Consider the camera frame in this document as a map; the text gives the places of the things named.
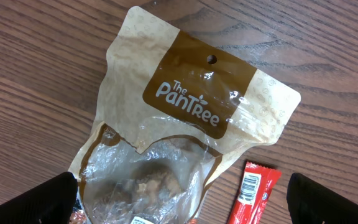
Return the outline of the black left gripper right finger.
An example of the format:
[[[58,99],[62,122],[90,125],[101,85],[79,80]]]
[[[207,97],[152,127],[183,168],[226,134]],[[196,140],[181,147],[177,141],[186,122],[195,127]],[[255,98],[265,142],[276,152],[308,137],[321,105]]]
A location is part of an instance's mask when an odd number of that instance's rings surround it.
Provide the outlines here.
[[[358,205],[301,173],[288,183],[287,204],[293,224],[358,224]]]

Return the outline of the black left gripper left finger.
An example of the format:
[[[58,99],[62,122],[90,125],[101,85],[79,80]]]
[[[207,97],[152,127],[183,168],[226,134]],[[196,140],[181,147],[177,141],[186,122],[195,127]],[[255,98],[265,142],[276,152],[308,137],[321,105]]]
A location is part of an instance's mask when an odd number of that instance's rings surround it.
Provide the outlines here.
[[[0,205],[0,224],[68,223],[77,180],[64,172]]]

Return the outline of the red snack packet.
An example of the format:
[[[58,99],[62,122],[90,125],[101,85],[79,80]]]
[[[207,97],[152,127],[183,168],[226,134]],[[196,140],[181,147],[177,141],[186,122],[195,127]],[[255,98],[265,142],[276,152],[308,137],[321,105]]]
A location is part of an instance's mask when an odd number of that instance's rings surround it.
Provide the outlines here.
[[[258,224],[282,172],[247,162],[227,224]]]

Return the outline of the white brown snack bag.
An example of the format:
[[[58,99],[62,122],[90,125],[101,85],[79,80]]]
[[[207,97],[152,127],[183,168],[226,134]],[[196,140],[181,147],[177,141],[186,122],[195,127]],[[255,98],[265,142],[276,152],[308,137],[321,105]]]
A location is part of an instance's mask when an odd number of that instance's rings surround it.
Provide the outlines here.
[[[69,168],[86,223],[195,223],[214,180],[275,144],[301,100],[138,6],[106,60],[91,136]]]

